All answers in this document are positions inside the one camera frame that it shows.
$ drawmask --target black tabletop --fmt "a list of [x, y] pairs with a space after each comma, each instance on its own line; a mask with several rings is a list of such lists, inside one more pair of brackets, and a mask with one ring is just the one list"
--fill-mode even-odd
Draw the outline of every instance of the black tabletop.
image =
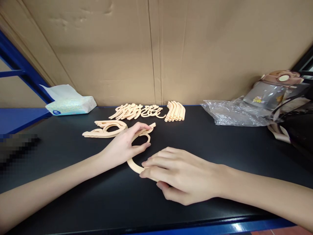
[[[82, 133], [96, 129], [94, 121], [107, 120], [114, 113], [114, 108], [97, 107], [85, 115], [51, 117], [28, 130], [40, 141], [1, 173], [0, 193], [100, 152], [112, 139], [84, 138]], [[150, 133], [151, 147], [134, 157], [137, 164], [170, 146], [214, 163], [313, 188], [313, 174], [292, 159], [300, 153], [275, 140], [266, 127], [216, 126], [201, 106], [186, 106], [185, 121], [165, 122], [156, 117], [124, 121], [128, 127], [137, 121], [156, 123]], [[145, 141], [144, 136], [136, 140], [137, 144]], [[9, 234], [128, 233], [272, 217], [261, 209], [221, 198], [190, 206], [167, 201], [154, 181], [141, 179], [125, 163], [73, 188]]]

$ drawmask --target plastic bag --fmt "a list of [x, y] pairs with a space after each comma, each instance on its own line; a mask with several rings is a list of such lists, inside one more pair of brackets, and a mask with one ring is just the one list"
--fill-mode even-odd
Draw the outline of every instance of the plastic bag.
[[252, 106], [243, 96], [233, 101], [204, 100], [201, 106], [214, 118], [216, 125], [267, 126], [283, 120], [273, 120], [271, 111]]

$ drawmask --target finger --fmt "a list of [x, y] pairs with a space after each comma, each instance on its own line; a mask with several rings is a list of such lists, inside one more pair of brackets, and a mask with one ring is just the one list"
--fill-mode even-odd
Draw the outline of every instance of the finger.
[[165, 169], [172, 169], [175, 165], [175, 161], [163, 157], [154, 157], [142, 163], [144, 167], [158, 166]]
[[137, 154], [144, 152], [150, 146], [150, 143], [144, 143], [140, 146], [132, 146], [133, 155], [136, 156]]
[[162, 152], [170, 152], [170, 153], [178, 153], [179, 151], [181, 151], [181, 149], [166, 147], [166, 148], [162, 149], [161, 151]]
[[143, 130], [143, 129], [150, 130], [151, 127], [145, 123], [137, 122], [135, 125], [129, 128], [127, 132], [130, 133], [132, 136], [134, 136], [137, 131]]
[[164, 158], [174, 159], [174, 158], [176, 158], [176, 155], [173, 153], [170, 153], [170, 152], [159, 151], [159, 152], [153, 154], [151, 157], [149, 157], [148, 160], [151, 158], [154, 158], [154, 157], [164, 157]]
[[170, 187], [167, 183], [159, 181], [156, 184], [164, 194], [166, 200], [175, 201], [183, 205], [189, 205], [188, 194], [174, 187]]
[[139, 175], [141, 178], [150, 178], [150, 179], [156, 179], [163, 182], [166, 182], [170, 185], [173, 183], [173, 177], [169, 170], [159, 168], [157, 166], [152, 166], [150, 168], [145, 169], [143, 172]]

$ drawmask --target cardboard wall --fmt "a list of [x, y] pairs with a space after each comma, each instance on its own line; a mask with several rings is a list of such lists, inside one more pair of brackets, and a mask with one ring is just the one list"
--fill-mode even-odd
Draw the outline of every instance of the cardboard wall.
[[312, 9], [311, 0], [2, 0], [0, 29], [50, 85], [99, 106], [199, 104], [291, 68], [313, 41]]
[[245, 95], [262, 74], [290, 69], [313, 42], [311, 0], [149, 2], [163, 102]]

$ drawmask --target tissue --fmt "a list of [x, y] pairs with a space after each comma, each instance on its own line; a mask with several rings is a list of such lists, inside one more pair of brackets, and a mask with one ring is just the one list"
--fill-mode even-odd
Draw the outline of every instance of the tissue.
[[97, 106], [92, 96], [82, 96], [70, 85], [41, 86], [55, 100], [46, 105], [46, 109], [55, 116], [86, 114]]

